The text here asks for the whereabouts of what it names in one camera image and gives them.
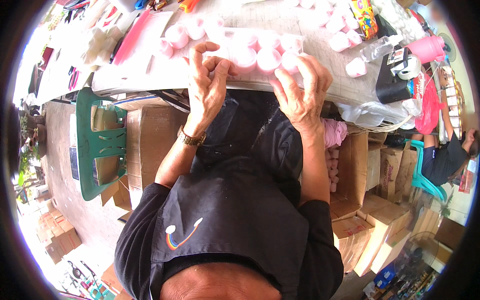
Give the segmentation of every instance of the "rainbow embroidery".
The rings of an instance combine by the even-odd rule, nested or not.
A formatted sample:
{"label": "rainbow embroidery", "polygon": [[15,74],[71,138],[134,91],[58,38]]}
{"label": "rainbow embroidery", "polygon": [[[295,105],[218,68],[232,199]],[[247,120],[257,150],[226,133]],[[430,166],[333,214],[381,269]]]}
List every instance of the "rainbow embroidery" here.
{"label": "rainbow embroidery", "polygon": [[192,232],[190,232],[190,234],[187,236],[186,239],[184,239],[181,243],[177,244],[173,238],[172,238],[172,233],[175,232],[175,225],[170,225],[167,227],[167,229],[165,229],[165,232],[167,234],[167,245],[170,249],[172,250],[175,250],[177,249],[178,247],[180,247],[181,245],[183,245],[186,241],[188,241],[188,239],[192,236],[192,234],[195,232],[195,230],[197,230],[197,227],[198,225],[200,224],[200,222],[203,220],[203,218],[200,218],[198,219],[195,224],[193,225],[193,230]]}

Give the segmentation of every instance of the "black shirt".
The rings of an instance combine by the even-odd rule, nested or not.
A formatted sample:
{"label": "black shirt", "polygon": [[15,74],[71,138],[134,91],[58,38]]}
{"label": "black shirt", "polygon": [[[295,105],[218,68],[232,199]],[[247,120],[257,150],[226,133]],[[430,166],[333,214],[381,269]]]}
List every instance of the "black shirt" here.
{"label": "black shirt", "polygon": [[432,173],[428,180],[435,186],[441,186],[463,165],[466,158],[467,152],[454,132],[448,145],[435,151]]}
{"label": "black shirt", "polygon": [[[130,216],[115,250],[115,273],[123,288],[135,299],[149,295],[151,248],[157,213],[170,189],[153,183],[144,190],[140,204]],[[302,205],[298,212],[307,219],[310,227],[307,246],[300,271],[298,299],[329,299],[343,279],[343,264],[334,246],[330,206],[312,200]],[[260,270],[248,258],[233,254],[206,253],[174,258],[165,263],[163,282],[192,265],[211,262],[241,264],[265,276],[276,288],[278,283]]]}

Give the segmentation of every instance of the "red plastic bag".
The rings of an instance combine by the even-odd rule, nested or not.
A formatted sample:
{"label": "red plastic bag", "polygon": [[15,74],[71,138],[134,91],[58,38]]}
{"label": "red plastic bag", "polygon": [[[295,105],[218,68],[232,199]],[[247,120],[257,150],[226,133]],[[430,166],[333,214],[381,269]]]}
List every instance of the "red plastic bag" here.
{"label": "red plastic bag", "polygon": [[[424,93],[423,87],[426,82],[428,82],[428,86]],[[439,112],[446,106],[446,103],[440,103],[435,82],[430,80],[430,76],[422,72],[417,78],[413,79],[413,90],[414,97],[422,100],[422,114],[415,118],[415,127],[422,134],[430,134],[437,127]]]}

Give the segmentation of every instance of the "tape roll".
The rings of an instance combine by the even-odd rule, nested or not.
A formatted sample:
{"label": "tape roll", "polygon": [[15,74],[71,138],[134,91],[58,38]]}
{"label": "tape roll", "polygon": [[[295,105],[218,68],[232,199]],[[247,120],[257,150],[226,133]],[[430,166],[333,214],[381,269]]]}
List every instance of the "tape roll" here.
{"label": "tape roll", "polygon": [[409,80],[420,74],[421,62],[415,54],[409,54],[407,57],[407,67],[397,73],[398,77],[403,80]]}

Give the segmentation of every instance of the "watch band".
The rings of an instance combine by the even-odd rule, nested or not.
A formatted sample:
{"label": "watch band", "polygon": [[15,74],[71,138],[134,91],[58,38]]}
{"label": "watch band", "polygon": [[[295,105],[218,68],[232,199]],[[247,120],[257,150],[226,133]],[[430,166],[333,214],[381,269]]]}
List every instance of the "watch band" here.
{"label": "watch band", "polygon": [[199,139],[189,137],[183,132],[183,125],[180,126],[179,131],[177,133],[177,138],[179,138],[182,141],[182,143],[189,146],[200,147],[201,145],[204,144],[206,137],[207,137],[206,133],[203,133],[203,135]]}

